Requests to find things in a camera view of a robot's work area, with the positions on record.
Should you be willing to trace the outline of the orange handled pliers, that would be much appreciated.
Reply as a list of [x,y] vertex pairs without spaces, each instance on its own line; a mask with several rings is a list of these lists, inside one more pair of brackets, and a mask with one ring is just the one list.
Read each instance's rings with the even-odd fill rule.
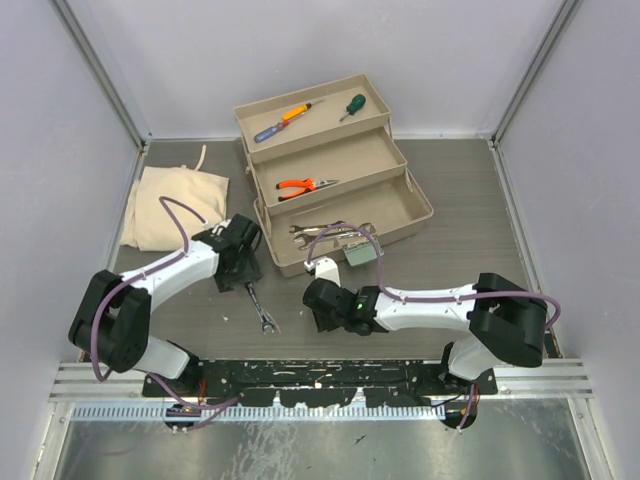
[[319,189],[333,186],[337,183],[338,183],[338,180],[334,180],[334,179],[312,180],[311,178],[307,178],[305,180],[286,180],[283,182],[279,182],[276,184],[277,190],[296,188],[296,191],[286,195],[279,195],[278,201],[279,202],[287,201]]

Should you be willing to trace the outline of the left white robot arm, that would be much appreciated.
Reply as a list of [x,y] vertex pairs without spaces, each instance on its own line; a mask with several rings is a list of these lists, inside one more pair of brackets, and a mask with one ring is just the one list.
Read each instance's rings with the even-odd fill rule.
[[176,395],[191,395],[203,377],[200,359],[173,342],[153,337],[151,315],[203,280],[213,280],[221,293],[260,280],[254,247],[260,236],[258,224],[236,214],[141,269],[121,275],[109,270],[96,273],[71,323],[69,341],[112,372],[156,375]]

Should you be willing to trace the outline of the brown translucent toolbox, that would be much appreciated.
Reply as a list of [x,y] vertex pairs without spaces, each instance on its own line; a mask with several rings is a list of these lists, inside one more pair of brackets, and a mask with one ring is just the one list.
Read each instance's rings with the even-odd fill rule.
[[[357,95],[366,104],[339,122]],[[262,143],[254,136],[282,121],[282,115],[316,99],[324,101],[294,119]],[[342,260],[347,250],[365,240],[320,242],[299,250],[289,233],[291,225],[329,224],[342,220],[367,229],[378,244],[416,234],[433,214],[433,207],[411,174],[408,162],[391,134],[390,109],[364,74],[238,106],[247,172],[257,192],[254,209],[274,264],[285,277],[303,273],[308,254]],[[338,180],[323,189],[279,202],[277,190],[286,180]]]

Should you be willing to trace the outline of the yellow handled tool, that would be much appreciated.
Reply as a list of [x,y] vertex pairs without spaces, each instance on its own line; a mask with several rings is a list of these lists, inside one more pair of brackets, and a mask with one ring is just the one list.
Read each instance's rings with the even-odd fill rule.
[[321,103],[323,101],[324,101],[324,98],[316,99],[316,100],[313,100],[311,102],[307,102],[305,104],[296,106],[295,108],[289,110],[288,112],[286,112],[286,113],[284,113],[282,115],[282,122],[283,123],[290,123],[291,121],[293,121],[294,119],[297,119],[301,115],[303,115],[306,112],[308,112],[315,105],[317,105],[317,104],[319,104],[319,103]]

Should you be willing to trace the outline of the small silver wrench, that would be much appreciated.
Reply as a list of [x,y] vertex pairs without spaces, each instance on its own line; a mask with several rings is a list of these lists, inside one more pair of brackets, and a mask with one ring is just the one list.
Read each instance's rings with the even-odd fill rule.
[[333,222],[329,224],[316,224],[316,225],[307,225],[307,226],[291,225],[289,227],[289,233],[292,235],[300,235],[300,234],[317,235],[320,231],[324,230],[325,228],[328,228],[332,225],[339,225],[339,224],[343,224],[343,221],[339,220],[337,222]]

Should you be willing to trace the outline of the large silver wrench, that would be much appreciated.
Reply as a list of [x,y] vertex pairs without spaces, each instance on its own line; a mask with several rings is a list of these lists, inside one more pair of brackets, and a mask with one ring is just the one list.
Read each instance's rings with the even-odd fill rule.
[[[311,243],[318,237],[320,232],[317,235],[291,235],[293,236],[294,245],[299,250],[307,250],[310,247]],[[362,234],[359,231],[355,231],[353,229],[338,227],[337,229],[327,232],[324,236],[322,236],[320,238],[320,242],[337,241],[355,237],[362,237]]]

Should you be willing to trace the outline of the green handled screwdriver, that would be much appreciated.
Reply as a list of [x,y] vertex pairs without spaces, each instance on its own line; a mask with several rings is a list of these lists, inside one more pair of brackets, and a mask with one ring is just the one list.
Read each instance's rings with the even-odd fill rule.
[[340,117],[339,122],[343,122],[346,118],[354,116],[366,104],[366,96],[363,94],[355,95],[349,104],[345,107],[345,113]]

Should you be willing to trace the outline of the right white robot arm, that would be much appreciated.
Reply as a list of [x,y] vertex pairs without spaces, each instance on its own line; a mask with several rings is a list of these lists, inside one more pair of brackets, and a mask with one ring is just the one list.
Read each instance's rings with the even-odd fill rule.
[[537,368],[543,361],[547,304],[504,277],[482,273],[471,284],[444,290],[341,286],[328,257],[304,263],[313,280],[303,294],[320,332],[360,336],[408,329],[464,332],[444,347],[438,379],[459,394],[500,364]]

